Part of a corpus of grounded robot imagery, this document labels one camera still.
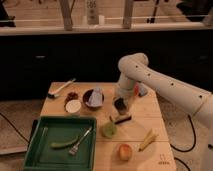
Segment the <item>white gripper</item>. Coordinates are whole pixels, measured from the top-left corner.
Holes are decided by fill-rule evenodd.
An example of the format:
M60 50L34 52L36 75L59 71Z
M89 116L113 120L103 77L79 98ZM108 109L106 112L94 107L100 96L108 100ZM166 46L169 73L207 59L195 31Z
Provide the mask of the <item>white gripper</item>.
M122 89L120 87L116 87L114 97L113 97L113 105L114 105L114 101L118 98L124 99L124 103L127 107L127 112L128 112L130 110L132 103L133 103L133 91L132 90L125 90L125 89Z

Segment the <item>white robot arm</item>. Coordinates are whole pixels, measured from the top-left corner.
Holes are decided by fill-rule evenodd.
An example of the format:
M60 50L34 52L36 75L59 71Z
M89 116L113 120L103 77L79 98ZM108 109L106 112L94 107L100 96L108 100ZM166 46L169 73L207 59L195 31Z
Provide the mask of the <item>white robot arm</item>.
M126 107L122 115L126 114L131 106L135 84L142 83L195 116L209 129L201 171L213 171L213 93L154 71L148 67L148 63L144 53L126 55L119 60L120 77L115 86L113 102L122 100Z

